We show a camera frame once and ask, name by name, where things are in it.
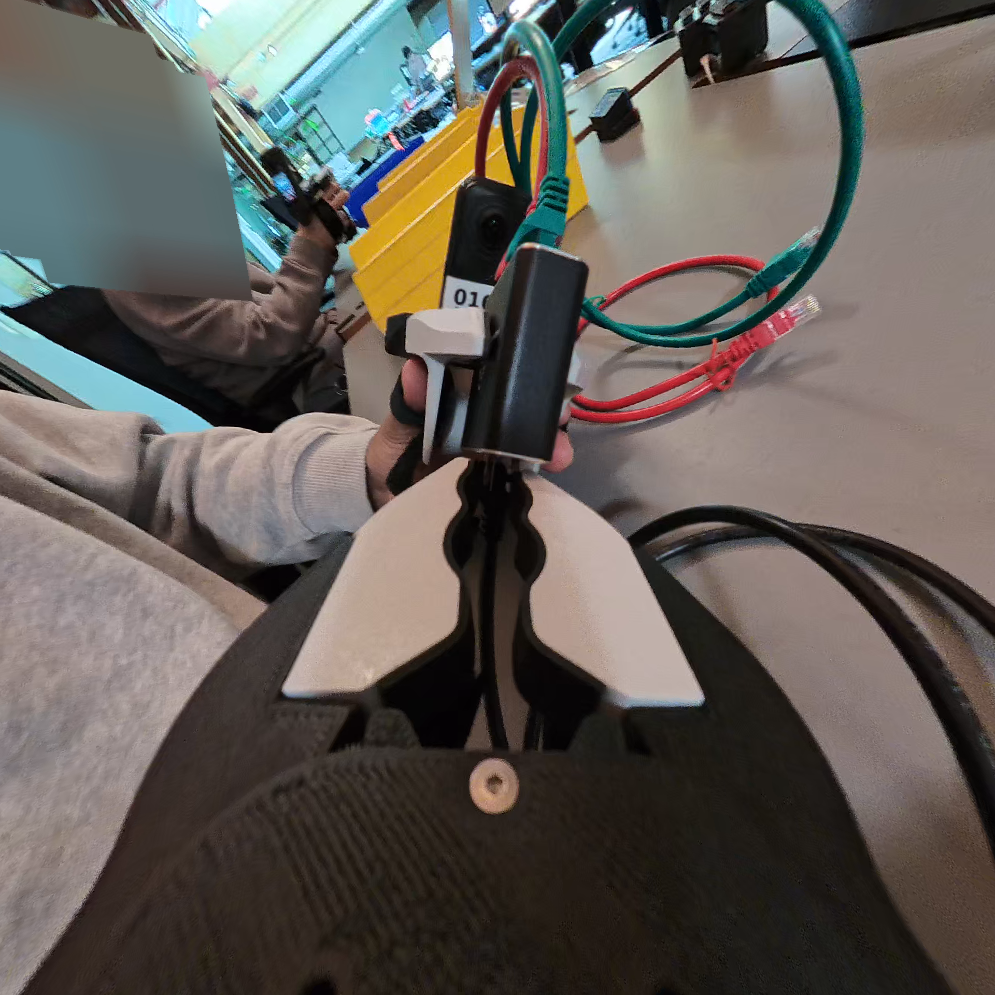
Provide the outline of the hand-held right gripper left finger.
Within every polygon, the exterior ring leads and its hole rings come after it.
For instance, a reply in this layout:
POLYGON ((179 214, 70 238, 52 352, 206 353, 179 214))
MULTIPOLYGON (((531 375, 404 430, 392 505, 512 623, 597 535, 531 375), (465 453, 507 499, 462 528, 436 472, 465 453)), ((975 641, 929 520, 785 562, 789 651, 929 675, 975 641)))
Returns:
POLYGON ((355 534, 281 686, 290 700, 374 695, 440 712, 477 690, 468 595, 446 540, 465 512, 454 459, 355 534))

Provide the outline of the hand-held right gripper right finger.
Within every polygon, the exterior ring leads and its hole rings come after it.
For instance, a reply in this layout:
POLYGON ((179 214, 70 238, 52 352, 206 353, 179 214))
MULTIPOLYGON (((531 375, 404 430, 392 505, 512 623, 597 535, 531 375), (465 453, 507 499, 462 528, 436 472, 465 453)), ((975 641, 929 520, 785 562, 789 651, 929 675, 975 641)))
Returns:
POLYGON ((702 687, 630 543, 549 479, 520 506, 520 689, 538 708, 698 707, 702 687))

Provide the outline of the black ethernet splitter box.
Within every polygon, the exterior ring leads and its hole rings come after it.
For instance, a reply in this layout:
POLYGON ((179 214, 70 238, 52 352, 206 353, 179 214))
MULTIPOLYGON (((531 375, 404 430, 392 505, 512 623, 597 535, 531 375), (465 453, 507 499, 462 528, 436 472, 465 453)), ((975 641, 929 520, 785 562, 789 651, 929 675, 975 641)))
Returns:
POLYGON ((466 456, 552 459, 588 274, 559 249, 517 248, 485 307, 489 335, 467 402, 466 456))

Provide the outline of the yellow plastic bin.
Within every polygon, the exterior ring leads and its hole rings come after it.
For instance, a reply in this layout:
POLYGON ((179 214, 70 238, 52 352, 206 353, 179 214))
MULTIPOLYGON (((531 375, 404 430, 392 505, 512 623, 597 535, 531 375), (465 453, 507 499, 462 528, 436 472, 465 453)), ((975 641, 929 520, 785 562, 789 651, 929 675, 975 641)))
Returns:
POLYGON ((401 312, 440 305, 454 199, 475 166, 479 110, 461 112, 379 184, 367 231, 350 247, 354 284, 384 331, 401 312))

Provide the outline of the person's left forearm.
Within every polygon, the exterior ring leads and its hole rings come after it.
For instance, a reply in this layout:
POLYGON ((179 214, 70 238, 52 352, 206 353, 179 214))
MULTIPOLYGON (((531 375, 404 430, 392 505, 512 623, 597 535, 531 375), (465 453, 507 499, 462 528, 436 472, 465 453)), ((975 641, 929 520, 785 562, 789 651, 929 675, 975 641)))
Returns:
POLYGON ((374 514, 378 428, 332 414, 270 433, 167 433, 140 414, 3 392, 2 491, 81 528, 137 530, 228 579, 316 561, 374 514))

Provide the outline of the person's left hand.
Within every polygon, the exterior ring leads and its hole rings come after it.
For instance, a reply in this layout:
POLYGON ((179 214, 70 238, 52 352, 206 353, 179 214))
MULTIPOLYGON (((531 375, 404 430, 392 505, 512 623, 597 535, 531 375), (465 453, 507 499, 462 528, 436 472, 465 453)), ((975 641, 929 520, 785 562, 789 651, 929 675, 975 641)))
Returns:
POLYGON ((401 462, 408 450, 414 454, 414 464, 411 479, 423 478, 434 468, 447 462, 448 458, 437 454, 433 464, 426 465, 422 461, 421 433, 423 415, 426 408, 428 388, 428 372, 424 361, 412 358, 405 361, 399 378, 395 384, 394 393, 403 400, 405 408, 412 413, 407 421, 398 419, 394 411, 390 411, 377 429, 366 452, 366 482, 369 503, 375 510, 380 510, 398 493, 390 485, 392 474, 400 479, 402 474, 395 471, 395 466, 401 462))

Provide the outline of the blue plastic bin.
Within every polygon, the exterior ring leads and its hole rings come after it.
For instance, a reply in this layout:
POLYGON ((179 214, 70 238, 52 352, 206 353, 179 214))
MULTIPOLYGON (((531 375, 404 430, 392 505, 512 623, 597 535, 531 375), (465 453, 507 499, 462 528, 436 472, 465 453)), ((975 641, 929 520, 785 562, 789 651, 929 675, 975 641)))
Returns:
POLYGON ((380 156, 351 187, 345 210, 359 229, 367 229, 369 221, 364 213, 366 204, 378 193, 379 182, 425 144, 425 137, 417 135, 401 149, 393 149, 380 156))

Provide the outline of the red twist tie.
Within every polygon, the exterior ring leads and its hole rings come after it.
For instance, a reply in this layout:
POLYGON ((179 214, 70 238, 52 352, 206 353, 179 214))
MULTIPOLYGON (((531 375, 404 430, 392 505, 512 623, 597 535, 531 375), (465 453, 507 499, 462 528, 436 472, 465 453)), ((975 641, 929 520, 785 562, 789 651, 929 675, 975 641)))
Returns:
POLYGON ((738 339, 734 339, 731 345, 719 349, 718 338, 712 338, 712 349, 703 364, 705 379, 712 391, 725 392, 732 387, 737 372, 744 362, 740 354, 740 346, 737 343, 738 339))

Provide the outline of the small black box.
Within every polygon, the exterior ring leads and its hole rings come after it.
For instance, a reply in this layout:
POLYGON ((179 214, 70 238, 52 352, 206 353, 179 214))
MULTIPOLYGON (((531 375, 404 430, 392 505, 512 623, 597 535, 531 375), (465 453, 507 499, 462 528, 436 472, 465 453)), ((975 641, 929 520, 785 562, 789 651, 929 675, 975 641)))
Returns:
POLYGON ((602 144, 615 143, 641 124, 641 114, 625 87, 607 90, 590 114, 590 128, 602 144))

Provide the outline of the person's grey sweatshirt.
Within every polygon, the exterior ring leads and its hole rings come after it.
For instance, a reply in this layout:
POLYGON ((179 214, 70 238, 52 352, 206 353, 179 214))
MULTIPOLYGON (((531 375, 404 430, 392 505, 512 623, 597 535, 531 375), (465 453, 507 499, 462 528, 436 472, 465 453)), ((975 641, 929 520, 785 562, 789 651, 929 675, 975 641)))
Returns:
POLYGON ((87 898, 182 706, 263 611, 2 500, 1 974, 19 993, 87 898))

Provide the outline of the black device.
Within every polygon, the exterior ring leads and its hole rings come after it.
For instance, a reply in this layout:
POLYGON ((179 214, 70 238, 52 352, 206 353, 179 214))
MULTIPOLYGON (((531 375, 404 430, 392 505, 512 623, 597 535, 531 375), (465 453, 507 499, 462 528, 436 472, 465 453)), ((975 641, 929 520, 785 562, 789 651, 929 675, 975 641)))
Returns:
POLYGON ((673 28, 688 79, 736 75, 767 49, 767 2, 680 2, 673 28))

